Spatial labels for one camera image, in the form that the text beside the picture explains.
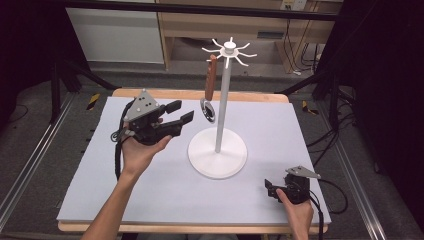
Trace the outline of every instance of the white tabletop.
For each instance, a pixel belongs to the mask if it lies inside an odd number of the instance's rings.
[[[130,98],[109,97],[99,125],[68,189],[57,219],[62,222],[91,222],[116,184],[114,174],[116,131]],[[170,99],[156,99],[161,104]],[[218,102],[212,105],[217,110]],[[267,196],[264,179],[284,185],[285,169],[302,165],[313,170],[293,109],[289,103],[228,102],[225,128],[236,132],[248,150],[247,163],[235,176],[212,180],[190,164],[187,147],[201,130],[216,127],[202,115],[198,100],[183,100],[182,108],[164,121],[179,119],[195,110],[181,136],[157,154],[134,188],[123,223],[281,225],[287,224],[281,203]],[[311,179],[324,222],[330,216],[318,182]],[[315,210],[313,223],[318,223]]]

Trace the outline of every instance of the black curtain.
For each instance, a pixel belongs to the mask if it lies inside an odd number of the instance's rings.
[[[359,12],[354,6],[364,2],[346,0],[342,10]],[[373,157],[424,231],[424,1],[372,2],[360,13],[365,21],[335,25],[323,57],[354,33],[341,61],[322,59],[318,67],[335,69],[340,84],[354,88],[354,112]],[[318,85],[328,91],[330,82]]]
[[[49,81],[53,63],[69,91],[81,87],[63,60],[89,71],[66,10],[38,1],[0,1],[0,127],[23,89]]]

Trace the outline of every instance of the white cabinet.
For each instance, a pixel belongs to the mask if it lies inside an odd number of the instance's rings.
[[[67,12],[89,62],[164,64],[155,12],[73,8]]]

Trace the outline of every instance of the aluminum rail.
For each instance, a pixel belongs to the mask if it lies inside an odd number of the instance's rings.
[[[321,113],[328,112],[328,109],[326,108],[325,104],[321,101],[317,103],[317,107]],[[325,116],[323,116],[323,114],[321,114],[321,116],[328,130],[330,130],[331,129],[330,122]],[[386,234],[384,233],[383,227],[381,226],[380,221],[378,220],[378,217],[374,211],[374,208],[372,207],[372,204],[370,200],[368,199],[368,196],[361,182],[359,181],[359,178],[356,175],[352,164],[350,163],[350,159],[340,139],[337,140],[335,144],[335,148],[336,148],[336,153],[339,156],[340,165],[346,177],[346,181],[349,184],[350,188],[352,189],[353,198],[355,199],[356,205],[358,206],[359,212],[362,215],[362,219],[365,223],[368,233],[370,234],[371,239],[373,240],[387,239]]]
[[[68,93],[63,104],[62,104],[62,113],[58,116],[54,123],[51,123],[47,130],[45,131],[43,137],[38,142],[36,148],[32,152],[30,158],[19,174],[18,178],[15,180],[12,188],[9,190],[6,198],[0,205],[0,232],[3,231],[4,226],[6,225],[7,220],[12,214],[16,204],[21,198],[23,192],[25,191],[29,181],[35,173],[38,165],[40,164],[44,154],[49,148],[51,142],[53,141],[54,136],[59,130],[61,124],[63,123],[70,106],[74,100],[76,93]]]

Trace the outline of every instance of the black cable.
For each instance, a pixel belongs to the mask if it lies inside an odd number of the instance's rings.
[[[321,161],[321,159],[324,156],[324,154],[330,149],[330,146],[333,144],[333,141],[335,142],[336,137],[338,137],[338,136],[339,136],[339,133],[338,132],[333,135],[333,138],[331,138],[331,140],[328,143],[327,147],[325,147],[324,151],[322,151],[322,153],[319,155],[319,157],[317,158],[317,160],[314,162],[314,164],[313,164],[314,167],[316,167],[316,165],[319,163],[319,161]]]
[[[311,199],[311,202],[314,203],[315,207],[317,207],[317,210],[318,210],[318,217],[319,217],[318,239],[322,240],[323,235],[324,235],[324,214],[321,211],[321,205],[319,203],[318,197],[315,195],[314,192],[312,192],[312,191],[309,191],[309,192],[312,193],[316,198],[316,201],[315,201],[315,199],[313,197],[309,196],[309,199]]]
[[[339,139],[338,133],[336,135],[337,135],[336,140],[329,143],[328,149],[332,148],[336,144],[337,140]],[[310,151],[310,152],[308,151],[308,153],[319,153],[319,152],[324,152],[324,151],[327,151],[326,148],[321,149],[321,150]]]
[[[349,102],[344,102],[343,104],[341,104],[340,106],[338,106],[337,107],[337,110],[339,110],[340,111],[340,109],[342,108],[342,107],[344,107],[344,106],[350,106],[350,107],[352,107],[352,105],[349,103]]]
[[[339,97],[343,99],[344,101],[348,102],[349,104],[353,105],[355,103],[355,98],[348,96],[345,92],[342,90],[339,90]]]
[[[325,133],[322,137],[318,138],[317,140],[315,140],[315,141],[313,141],[313,142],[311,142],[309,144],[306,144],[306,147],[312,147],[312,146],[314,146],[315,144],[317,144],[317,143],[321,142],[322,140],[324,140],[324,139],[328,138],[329,136],[331,136],[331,134],[333,134],[333,133],[334,133],[334,131],[333,131],[333,129],[331,129],[330,131],[328,131],[327,133]]]
[[[290,47],[290,51],[291,51],[291,55],[292,55],[292,60],[293,60],[294,66],[298,68],[297,69],[298,71],[307,71],[307,70],[309,70],[308,68],[306,68],[306,69],[305,68],[301,68],[301,67],[297,66],[297,64],[296,64],[296,60],[295,60],[295,57],[294,57],[294,54],[293,54],[293,47],[291,45],[291,40],[290,40],[289,28],[290,28],[290,19],[287,19],[286,35],[284,36],[284,41],[283,41],[284,52],[286,53],[287,58],[289,58],[289,56],[288,56],[288,54],[286,52],[286,39],[287,39],[289,41],[289,47]]]
[[[7,123],[13,123],[13,122],[16,122],[16,121],[22,119],[23,117],[25,117],[27,115],[27,113],[29,111],[28,107],[25,106],[25,105],[22,105],[22,104],[16,104],[16,107],[23,107],[25,109],[25,112],[22,114],[22,116],[19,116],[16,119],[13,119],[13,120],[9,120]]]
[[[345,200],[345,206],[342,208],[342,210],[339,210],[339,211],[330,211],[329,213],[332,213],[332,214],[342,214],[342,213],[346,212],[347,208],[349,207],[349,201],[347,199],[346,193],[341,189],[341,187],[339,187],[335,183],[330,182],[330,181],[325,180],[325,179],[318,179],[318,182],[323,182],[323,183],[326,183],[326,184],[329,184],[329,185],[335,187],[337,190],[339,190],[341,192],[341,194],[343,195],[343,198]]]
[[[306,62],[311,61],[311,60],[305,59],[305,54],[306,54],[306,50],[308,49],[308,47],[309,47],[309,43],[305,43],[305,46],[303,46],[303,49],[302,49],[302,54],[300,55],[300,61],[303,65],[310,67],[312,65],[304,63],[304,61],[306,61]]]
[[[315,70],[317,69],[316,62],[317,62],[317,54],[318,54],[318,43],[315,45],[315,53],[314,53],[314,61],[312,63],[312,72],[315,74]]]
[[[119,133],[121,133],[122,129],[123,129],[123,125],[124,125],[124,117],[127,114],[128,109],[130,109],[130,107],[133,105],[135,99],[132,100],[131,102],[129,102],[125,108],[124,111],[122,112],[122,116],[121,116],[121,120],[119,121],[119,128],[117,131],[115,131],[114,133],[112,133],[111,135],[111,139],[113,141],[113,136],[115,136],[116,139],[116,145],[115,145],[115,175],[116,175],[116,179],[119,180],[119,177],[121,176],[121,152],[122,152],[122,144],[124,141],[126,141],[129,137],[127,137],[126,139],[124,139],[123,141],[119,138]]]

